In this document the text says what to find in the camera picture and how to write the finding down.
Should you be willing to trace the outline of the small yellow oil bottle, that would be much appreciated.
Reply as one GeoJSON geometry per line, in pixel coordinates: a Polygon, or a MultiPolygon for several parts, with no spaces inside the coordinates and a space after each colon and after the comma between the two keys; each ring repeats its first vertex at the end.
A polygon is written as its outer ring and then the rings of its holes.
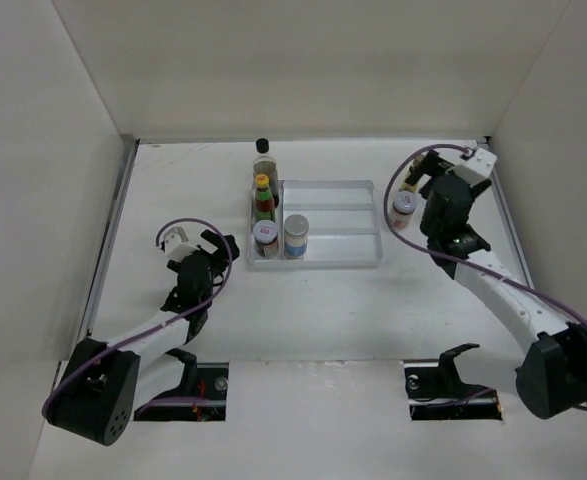
{"type": "Polygon", "coordinates": [[[409,165],[407,173],[402,181],[400,186],[401,191],[409,191],[412,193],[416,193],[418,189],[418,180],[413,180],[414,171],[420,166],[422,161],[424,160],[425,155],[420,154],[418,155],[412,163],[409,165]]]}

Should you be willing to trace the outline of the white lid brown sauce jar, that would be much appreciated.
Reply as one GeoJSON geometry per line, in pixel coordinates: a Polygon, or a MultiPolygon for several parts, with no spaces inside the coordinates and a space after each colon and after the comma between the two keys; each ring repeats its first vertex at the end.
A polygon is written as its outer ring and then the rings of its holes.
{"type": "Polygon", "coordinates": [[[388,210],[391,228],[401,230],[405,228],[416,210],[417,200],[414,192],[410,190],[398,191],[388,210]]]}

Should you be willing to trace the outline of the white lid dark sauce jar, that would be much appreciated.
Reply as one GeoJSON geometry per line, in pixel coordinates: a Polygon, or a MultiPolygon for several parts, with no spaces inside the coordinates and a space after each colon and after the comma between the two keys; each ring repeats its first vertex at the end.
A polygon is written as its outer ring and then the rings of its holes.
{"type": "Polygon", "coordinates": [[[273,258],[279,250],[279,231],[272,220],[259,220],[253,226],[255,250],[262,258],[273,258]]]}

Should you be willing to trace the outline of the yellow cap chili sauce bottle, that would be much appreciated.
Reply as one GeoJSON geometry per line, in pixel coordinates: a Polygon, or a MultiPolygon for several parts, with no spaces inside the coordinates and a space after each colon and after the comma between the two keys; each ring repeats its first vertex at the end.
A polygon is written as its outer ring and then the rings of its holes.
{"type": "Polygon", "coordinates": [[[275,199],[270,188],[269,177],[266,174],[255,176],[254,212],[258,221],[276,220],[275,199]]]}

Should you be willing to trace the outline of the white flip cap shaker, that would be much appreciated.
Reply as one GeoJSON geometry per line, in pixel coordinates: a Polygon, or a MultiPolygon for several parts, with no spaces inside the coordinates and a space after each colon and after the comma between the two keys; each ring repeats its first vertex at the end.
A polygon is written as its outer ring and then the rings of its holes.
{"type": "Polygon", "coordinates": [[[302,259],[307,251],[309,222],[301,214],[289,215],[284,227],[284,257],[302,259]]]}

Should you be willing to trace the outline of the black cap soy sauce bottle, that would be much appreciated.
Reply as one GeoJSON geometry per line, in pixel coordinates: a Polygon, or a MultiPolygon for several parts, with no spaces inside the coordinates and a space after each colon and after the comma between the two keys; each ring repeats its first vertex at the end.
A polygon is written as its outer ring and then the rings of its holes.
{"type": "Polygon", "coordinates": [[[269,187],[274,198],[275,207],[279,206],[279,178],[276,160],[270,155],[270,143],[266,138],[259,138],[255,142],[257,157],[253,161],[253,175],[266,175],[269,187]]]}

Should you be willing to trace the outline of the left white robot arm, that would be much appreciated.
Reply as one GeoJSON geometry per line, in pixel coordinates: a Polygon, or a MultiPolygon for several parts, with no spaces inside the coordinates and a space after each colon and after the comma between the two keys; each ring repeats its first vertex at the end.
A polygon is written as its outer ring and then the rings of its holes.
{"type": "Polygon", "coordinates": [[[176,275],[159,311],[132,331],[109,340],[92,337],[74,348],[58,386],[45,400],[46,422],[110,446],[134,420],[219,418],[226,392],[220,370],[209,370],[184,347],[208,320],[229,279],[239,249],[231,235],[207,226],[209,252],[173,228],[156,244],[176,275]]]}

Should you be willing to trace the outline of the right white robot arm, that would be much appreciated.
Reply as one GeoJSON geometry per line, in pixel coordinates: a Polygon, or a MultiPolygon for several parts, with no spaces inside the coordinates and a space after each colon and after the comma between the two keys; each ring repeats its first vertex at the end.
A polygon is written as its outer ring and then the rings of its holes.
{"type": "Polygon", "coordinates": [[[411,166],[406,182],[414,186],[429,178],[420,190],[426,201],[420,230],[428,252],[516,340],[524,354],[514,370],[517,395],[533,415],[548,419],[587,402],[587,322],[569,321],[564,307],[552,308],[515,280],[471,227],[471,208],[490,187],[496,161],[484,149],[464,150],[458,162],[430,149],[411,166]]]}

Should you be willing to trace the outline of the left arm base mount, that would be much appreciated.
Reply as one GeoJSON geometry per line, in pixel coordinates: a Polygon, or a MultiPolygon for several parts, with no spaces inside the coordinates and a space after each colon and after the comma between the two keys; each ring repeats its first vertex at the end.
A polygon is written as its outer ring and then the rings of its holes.
{"type": "Polygon", "coordinates": [[[200,363],[182,349],[155,362],[138,384],[135,421],[223,422],[229,388],[228,363],[200,363]]]}

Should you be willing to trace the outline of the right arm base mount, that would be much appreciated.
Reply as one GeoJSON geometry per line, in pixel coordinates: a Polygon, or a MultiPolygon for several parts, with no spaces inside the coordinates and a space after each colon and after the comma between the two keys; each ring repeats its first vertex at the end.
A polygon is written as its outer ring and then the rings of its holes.
{"type": "Polygon", "coordinates": [[[465,383],[455,364],[457,357],[479,347],[465,343],[444,351],[437,359],[403,364],[412,421],[502,420],[496,390],[465,383]]]}

